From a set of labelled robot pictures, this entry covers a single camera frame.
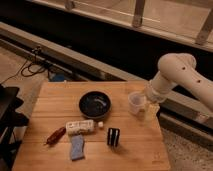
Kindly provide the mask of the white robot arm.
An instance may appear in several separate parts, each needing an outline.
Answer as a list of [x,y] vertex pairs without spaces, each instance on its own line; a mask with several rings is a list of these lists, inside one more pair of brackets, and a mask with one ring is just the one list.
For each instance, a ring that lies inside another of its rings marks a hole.
[[196,71],[196,59],[188,53],[168,53],[158,60],[158,72],[144,93],[152,103],[162,103],[168,94],[181,86],[196,97],[205,107],[201,115],[213,118],[213,81]]

